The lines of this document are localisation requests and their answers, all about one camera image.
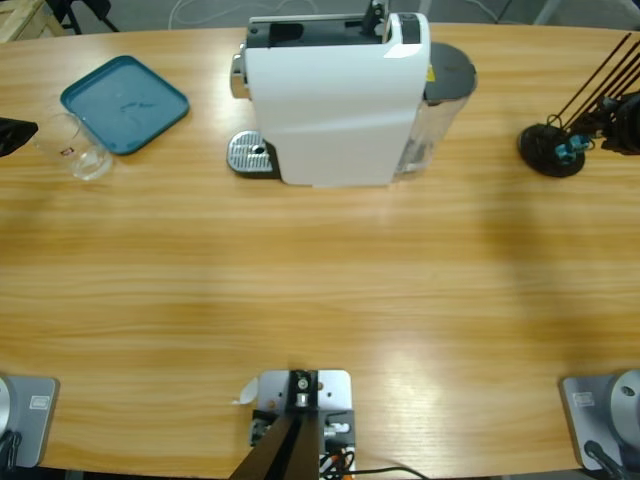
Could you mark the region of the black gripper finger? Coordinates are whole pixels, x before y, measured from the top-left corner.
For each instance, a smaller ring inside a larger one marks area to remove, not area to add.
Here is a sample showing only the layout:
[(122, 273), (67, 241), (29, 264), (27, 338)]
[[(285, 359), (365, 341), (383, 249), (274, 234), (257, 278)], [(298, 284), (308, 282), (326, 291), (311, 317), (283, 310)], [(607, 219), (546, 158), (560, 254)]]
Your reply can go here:
[(0, 118), (0, 156), (11, 155), (24, 146), (38, 131), (36, 122)]

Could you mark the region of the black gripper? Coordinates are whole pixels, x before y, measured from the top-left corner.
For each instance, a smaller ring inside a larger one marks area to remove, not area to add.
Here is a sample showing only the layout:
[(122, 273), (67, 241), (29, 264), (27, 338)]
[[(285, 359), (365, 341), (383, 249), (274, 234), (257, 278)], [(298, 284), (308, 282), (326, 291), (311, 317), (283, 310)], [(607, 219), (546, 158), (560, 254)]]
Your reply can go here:
[(611, 132), (603, 135), (601, 148), (623, 155), (639, 154), (639, 94), (615, 97), (601, 96), (597, 102), (597, 116), (614, 114)]

